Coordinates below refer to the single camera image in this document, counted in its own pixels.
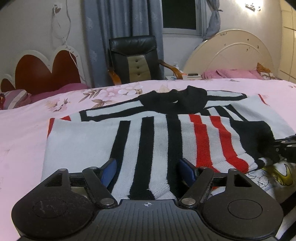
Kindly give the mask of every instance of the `knit sweater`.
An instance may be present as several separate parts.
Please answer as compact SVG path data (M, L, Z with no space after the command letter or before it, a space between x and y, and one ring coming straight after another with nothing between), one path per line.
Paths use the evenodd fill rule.
M290 134L293 130L259 96L191 86L152 91L51 119L42 179L59 168L100 167L112 157L118 169L108 190L117 201L178 199L187 190L176 170L181 157L217 172L246 173L269 164L265 149L273 135Z

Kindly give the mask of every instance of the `cream curved headboard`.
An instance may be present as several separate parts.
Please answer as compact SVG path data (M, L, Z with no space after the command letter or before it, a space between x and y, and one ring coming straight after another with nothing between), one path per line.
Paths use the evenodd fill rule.
M201 74L210 69L248 70L256 69L257 62L277 74L267 47L258 37L244 30L229 29L201 43L183 71Z

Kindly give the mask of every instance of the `white cable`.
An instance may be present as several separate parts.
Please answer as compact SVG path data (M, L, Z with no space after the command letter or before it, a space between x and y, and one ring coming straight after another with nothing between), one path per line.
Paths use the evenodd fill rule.
M68 17L69 22L70 22L70 27L69 27L69 31L68 31L67 37L65 37L65 36L64 36L64 37L61 37L61 38L59 38L59 37L57 37L57 36L55 36L55 37L58 38L58 39L64 39L64 40L65 40L65 42L63 43L63 45L66 44L66 46L67 46L67 50L68 50L68 52L69 52L69 55L70 55L71 59L73 60L75 66L76 66L76 68L77 68L77 70L78 70L78 74L79 74L80 78L86 83L85 79L84 79L84 78L80 75L80 73L79 73L78 65L77 65L77 63L75 62L75 60L73 59L72 54L71 54L70 49L69 49L69 46L68 46L68 43L67 43L67 39L68 39L68 37L69 37L70 29L71 29L71 19L70 19L69 13L68 13L68 0L66 0L66 11L67 11L67 17ZM58 18L57 18L57 13L56 13L56 11L55 11L55 7L54 7L54 17L57 19L57 23L58 23L60 29L63 30L62 27L61 27L61 25L59 24L59 20L58 20Z

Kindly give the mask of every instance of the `power cord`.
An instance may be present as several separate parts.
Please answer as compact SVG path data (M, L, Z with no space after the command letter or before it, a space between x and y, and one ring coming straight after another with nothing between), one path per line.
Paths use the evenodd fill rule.
M63 30L63 29L62 29L62 27L61 27L61 25L60 25L60 23L59 23L58 18L57 18L57 13L56 13L55 5L54 5L53 9L54 9L54 16L53 16L53 19L52 19L52 29L53 29L53 32L55 33L55 30L54 30L54 17L56 18L57 23L58 23L60 29L61 29L61 30ZM55 37L58 38L58 39L64 39L64 43L63 43L63 45L66 44L66 46L67 46L67 50L68 50L68 52L69 52L69 55L70 55L71 59L73 60L75 66L76 66L76 68L77 68L77 70L78 70L78 74L79 74L80 78L86 83L85 79L84 79L84 78L80 75L80 73L79 73L78 65L77 65L76 61L74 60L74 58L72 57L72 54L71 54L71 52L70 52L70 49L69 49L69 46L68 46L68 43L67 43L67 39L68 39L68 37L69 37L70 29L71 29L71 19L70 19L69 12L68 12L68 0L66 0L66 12L67 12L67 17L68 17L69 22L70 22L70 25L69 25L69 31L68 31L68 33L67 33L67 36L63 36L63 37L55 36Z

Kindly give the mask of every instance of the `floral bedsheet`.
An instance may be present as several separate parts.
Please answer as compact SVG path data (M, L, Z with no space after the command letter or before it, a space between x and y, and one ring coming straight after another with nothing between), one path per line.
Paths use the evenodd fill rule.
M72 91L12 110L0 111L0 241L15 241L19 235L11 220L13 205L39 184L50 118L62 118L80 110L126 101L150 91L182 90L188 85L206 90L261 94L296 132L296 84L284 80L213 79L149 80L104 88ZM285 174L278 183L292 185ZM264 176L253 176L271 187Z

